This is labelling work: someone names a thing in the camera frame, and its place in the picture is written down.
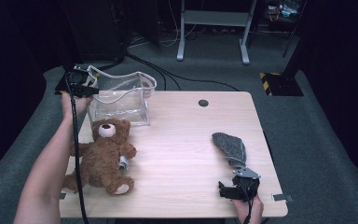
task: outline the gray carpet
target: gray carpet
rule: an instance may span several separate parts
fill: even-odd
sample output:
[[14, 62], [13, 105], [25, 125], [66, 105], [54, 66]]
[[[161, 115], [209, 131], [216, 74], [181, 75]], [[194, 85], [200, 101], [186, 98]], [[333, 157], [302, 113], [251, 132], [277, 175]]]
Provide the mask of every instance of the gray carpet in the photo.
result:
[[[252, 94], [282, 190], [295, 199], [287, 204], [286, 217], [272, 218], [268, 223], [358, 223], [358, 169], [331, 129], [305, 75], [302, 72], [296, 75], [303, 97], [267, 96], [262, 87], [259, 73], [283, 71], [296, 43], [283, 58], [287, 39], [258, 34], [248, 50], [251, 63], [244, 65], [239, 38], [211, 35], [187, 40], [182, 62], [176, 61], [177, 42], [159, 48], [144, 44], [129, 48], [129, 53], [177, 76], [224, 82]], [[157, 90], [163, 91], [161, 75], [132, 59], [126, 58], [107, 72], [124, 75], [135, 71], [153, 76], [158, 81]], [[53, 92], [62, 74], [60, 67], [46, 72], [48, 87], [44, 99], [0, 161], [0, 223], [12, 222], [31, 166], [60, 123], [60, 98]], [[215, 83], [176, 80], [183, 91], [234, 91]], [[173, 81], [167, 78], [167, 82], [168, 91], [177, 90]], [[90, 222], [115, 221], [91, 218]], [[82, 220], [66, 218], [62, 223], [82, 223]], [[227, 223], [235, 223], [235, 219], [228, 219]]]

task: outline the light wood tabletop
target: light wood tabletop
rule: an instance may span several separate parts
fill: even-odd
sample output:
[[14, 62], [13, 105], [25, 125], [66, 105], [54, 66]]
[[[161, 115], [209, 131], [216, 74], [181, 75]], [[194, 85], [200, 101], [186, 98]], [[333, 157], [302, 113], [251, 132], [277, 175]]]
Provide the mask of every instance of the light wood tabletop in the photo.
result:
[[[207, 106], [199, 101], [206, 100]], [[271, 195], [282, 189], [269, 155], [252, 96], [239, 91], [156, 91], [148, 99], [150, 126], [132, 127], [129, 143], [137, 148], [126, 175], [135, 181], [124, 195], [104, 188], [83, 188], [88, 217], [236, 217], [234, 205], [220, 197], [218, 181], [232, 186], [233, 168], [214, 145], [213, 133], [239, 137], [246, 165], [261, 175], [258, 193], [263, 217], [283, 217], [287, 206]], [[79, 142], [92, 142], [86, 118]], [[74, 171], [70, 158], [67, 174]], [[81, 217], [78, 194], [60, 201], [62, 217]]]

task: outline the brown teddy bear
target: brown teddy bear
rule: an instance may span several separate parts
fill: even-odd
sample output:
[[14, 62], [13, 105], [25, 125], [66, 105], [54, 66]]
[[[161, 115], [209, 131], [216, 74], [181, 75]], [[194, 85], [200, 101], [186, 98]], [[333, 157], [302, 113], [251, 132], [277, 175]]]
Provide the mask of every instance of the brown teddy bear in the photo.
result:
[[[127, 143], [131, 123], [127, 120], [103, 119], [93, 122], [94, 142], [80, 143], [80, 176], [83, 187], [104, 187], [110, 195], [130, 191], [134, 184], [130, 176], [124, 176], [120, 170], [120, 161], [127, 161], [136, 155], [136, 148]], [[71, 156], [75, 156], [75, 145], [71, 146]], [[78, 192], [76, 171], [67, 175], [63, 188]]]

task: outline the gray cloth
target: gray cloth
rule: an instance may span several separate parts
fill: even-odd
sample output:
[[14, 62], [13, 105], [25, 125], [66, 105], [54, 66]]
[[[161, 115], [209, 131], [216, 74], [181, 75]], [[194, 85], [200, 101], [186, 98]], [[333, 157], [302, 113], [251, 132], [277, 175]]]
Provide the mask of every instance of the gray cloth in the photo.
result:
[[229, 165], [236, 168], [246, 167], [246, 149], [239, 137], [226, 133], [214, 133], [212, 139], [214, 144], [226, 153]]

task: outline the clear plastic container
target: clear plastic container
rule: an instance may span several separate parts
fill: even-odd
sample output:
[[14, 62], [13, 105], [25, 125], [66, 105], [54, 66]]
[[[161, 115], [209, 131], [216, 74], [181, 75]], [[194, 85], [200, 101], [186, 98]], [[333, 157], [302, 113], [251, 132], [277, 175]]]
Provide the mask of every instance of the clear plastic container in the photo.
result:
[[91, 125], [96, 120], [110, 118], [126, 119], [131, 126], [150, 124], [147, 98], [157, 86], [155, 79], [142, 72], [111, 76], [93, 66], [88, 71], [92, 86], [100, 89], [88, 108]]

